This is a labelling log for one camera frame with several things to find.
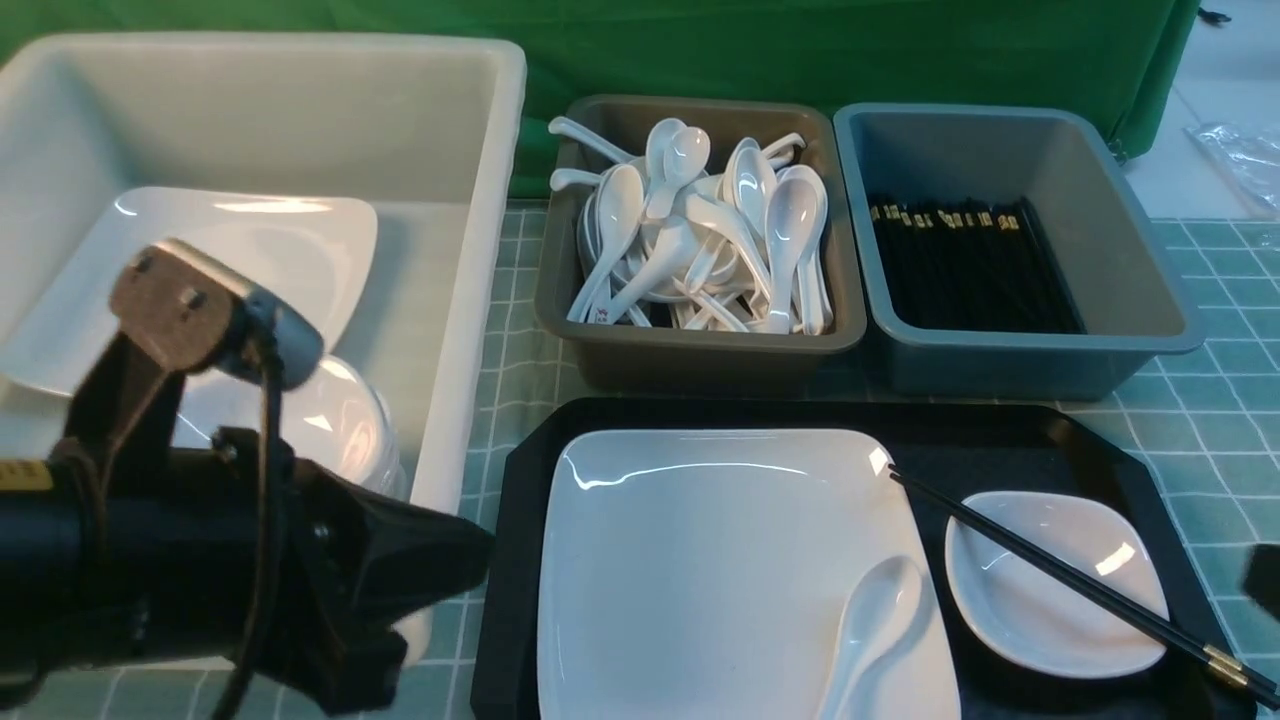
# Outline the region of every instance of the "yellow label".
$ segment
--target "yellow label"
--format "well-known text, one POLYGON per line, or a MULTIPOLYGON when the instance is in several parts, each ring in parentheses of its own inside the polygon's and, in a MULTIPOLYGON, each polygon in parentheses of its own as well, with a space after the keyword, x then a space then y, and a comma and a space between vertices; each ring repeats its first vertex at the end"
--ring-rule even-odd
POLYGON ((0 492, 47 492, 54 478, 44 462, 6 460, 0 462, 0 492))

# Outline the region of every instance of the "plastic bag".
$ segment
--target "plastic bag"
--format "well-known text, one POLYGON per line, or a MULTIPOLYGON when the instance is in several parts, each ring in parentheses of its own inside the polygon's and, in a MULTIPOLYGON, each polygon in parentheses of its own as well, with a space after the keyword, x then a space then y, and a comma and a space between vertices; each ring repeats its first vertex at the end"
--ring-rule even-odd
POLYGON ((1280 126, 1207 123, 1187 133, 1245 197, 1280 217, 1280 126))

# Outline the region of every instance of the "brown plastic bin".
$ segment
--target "brown plastic bin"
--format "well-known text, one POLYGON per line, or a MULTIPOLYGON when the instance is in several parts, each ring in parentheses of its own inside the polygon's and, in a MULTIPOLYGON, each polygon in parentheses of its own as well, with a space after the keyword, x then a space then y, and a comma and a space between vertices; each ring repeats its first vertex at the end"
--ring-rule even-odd
MULTIPOLYGON (((829 356, 858 345, 867 331, 867 309, 836 137, 826 115, 800 105, 623 95, 582 99, 567 114, 636 155, 644 154, 654 123, 680 118, 710 136, 710 173, 724 169, 742 137, 767 145, 799 132, 808 146, 797 161, 822 177, 829 199, 820 252, 833 327, 827 334, 810 337, 568 322, 566 314, 584 282, 575 233, 589 192, 571 187, 554 193, 534 309, 543 328, 570 346, 588 383, 609 391, 788 395, 803 389, 829 356)), ((556 164, 591 172, 608 167, 607 160, 572 141, 561 143, 556 164)))

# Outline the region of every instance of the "green tiled tablecloth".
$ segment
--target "green tiled tablecloth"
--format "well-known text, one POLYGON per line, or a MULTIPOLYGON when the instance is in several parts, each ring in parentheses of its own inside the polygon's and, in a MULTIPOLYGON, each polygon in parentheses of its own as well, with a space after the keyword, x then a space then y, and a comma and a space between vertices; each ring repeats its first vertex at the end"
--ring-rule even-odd
MULTIPOLYGON (((467 452, 461 514, 490 530, 507 454, 559 404, 590 395, 556 338, 534 322, 532 291, 547 215, 506 217, 467 452)), ((1280 623, 1240 594, 1245 553, 1280 542, 1280 224, 1157 222, 1158 237, 1202 307, 1210 340, 1144 368, 1096 404, 1056 404, 1153 470, 1233 647, 1280 678, 1280 623)), ((897 400, 847 366, 824 370, 814 400, 897 400)), ((430 650, 407 670, 396 707, 378 719, 471 717, 468 694, 483 588, 436 606, 430 650)), ((106 670, 50 678, 29 706, 0 720, 206 717, 225 673, 106 670)), ((246 720, 321 717, 294 693, 257 680, 246 720)))

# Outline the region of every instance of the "chopsticks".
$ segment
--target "chopsticks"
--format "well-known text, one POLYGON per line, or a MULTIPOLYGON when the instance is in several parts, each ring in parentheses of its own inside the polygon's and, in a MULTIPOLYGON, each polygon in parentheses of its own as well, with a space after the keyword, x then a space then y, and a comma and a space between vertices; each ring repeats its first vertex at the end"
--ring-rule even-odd
POLYGON ((1048 577, 1133 625, 1151 639, 1164 643, 1165 647, 1176 650, 1199 662, 1208 670, 1210 675, 1217 678, 1228 687, 1248 693, 1254 701, 1270 710, 1280 708, 1280 694, 1276 692, 1276 683, 1248 665, 1244 665, 1229 652, 1196 639, 1169 620, 1059 560, 1057 556, 1046 552, 1039 546, 1009 530, 1000 523, 991 520, 966 505, 956 502, 924 482, 910 475, 904 475, 897 466, 890 465, 888 469, 888 477, 902 484, 902 487, 941 505, 956 520, 982 533, 992 542, 1004 546, 1005 550, 1030 562, 1048 577))
POLYGON ((893 310, 919 328, 1080 334, 1084 327, 1025 197, 1007 205, 869 195, 893 310))

